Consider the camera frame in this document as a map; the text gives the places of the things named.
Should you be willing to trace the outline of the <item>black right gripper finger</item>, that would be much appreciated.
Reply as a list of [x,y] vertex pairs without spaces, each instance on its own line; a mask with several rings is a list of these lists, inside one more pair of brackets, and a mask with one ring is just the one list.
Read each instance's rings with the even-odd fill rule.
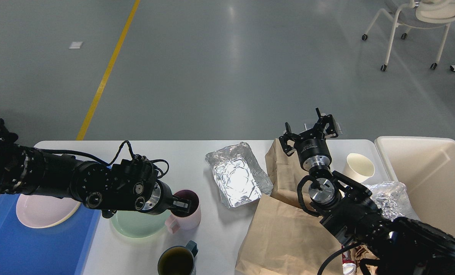
[[309,139],[335,139],[342,134],[341,127],[332,114],[322,113],[319,108],[315,108],[315,111],[318,120],[311,129],[303,132],[303,136]]
[[[285,132],[279,137],[279,142],[281,144],[281,148],[287,157],[290,157],[296,151],[295,143],[301,140],[301,136],[299,134],[295,134],[291,131],[290,124],[285,122]],[[290,146],[288,144],[289,141],[293,141],[294,145]]]

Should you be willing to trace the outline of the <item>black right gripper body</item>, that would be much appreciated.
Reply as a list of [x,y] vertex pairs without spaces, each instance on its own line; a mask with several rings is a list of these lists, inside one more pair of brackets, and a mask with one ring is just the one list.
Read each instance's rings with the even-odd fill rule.
[[332,163],[330,150],[324,139],[306,139],[296,141],[294,148],[298,154],[300,166],[305,171],[315,167],[329,167]]

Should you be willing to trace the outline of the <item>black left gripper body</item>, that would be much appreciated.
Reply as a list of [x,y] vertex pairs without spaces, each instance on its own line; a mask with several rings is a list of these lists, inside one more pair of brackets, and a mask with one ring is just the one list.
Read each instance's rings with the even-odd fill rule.
[[135,200],[135,210],[143,214],[159,215],[173,209],[171,188],[163,181],[156,181],[149,198],[139,196]]

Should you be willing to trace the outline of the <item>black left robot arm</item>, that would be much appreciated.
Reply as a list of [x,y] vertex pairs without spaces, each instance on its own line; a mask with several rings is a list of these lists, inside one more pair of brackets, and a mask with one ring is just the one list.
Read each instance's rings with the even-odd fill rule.
[[0,194],[71,198],[100,210],[104,218],[117,211],[149,215],[194,211],[191,199],[173,195],[161,181],[166,171],[157,163],[162,160],[133,153],[129,141],[123,141],[118,151],[127,146],[131,158],[116,163],[115,155],[108,163],[85,152],[26,147],[17,140],[0,118]]

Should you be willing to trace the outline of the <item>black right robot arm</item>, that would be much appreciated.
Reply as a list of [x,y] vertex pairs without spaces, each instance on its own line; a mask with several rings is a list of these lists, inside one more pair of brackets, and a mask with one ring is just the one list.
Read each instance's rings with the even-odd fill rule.
[[376,256],[363,258],[359,268],[369,275],[369,266],[377,275],[455,275],[455,237],[421,221],[397,217],[390,220],[371,199],[372,192],[363,184],[331,171],[332,157],[326,139],[341,133],[331,114],[316,108],[317,122],[299,134],[289,123],[279,137],[285,155],[297,153],[300,167],[306,171],[296,186],[302,210],[320,217],[320,224],[342,245],[318,269],[345,252],[365,245]]

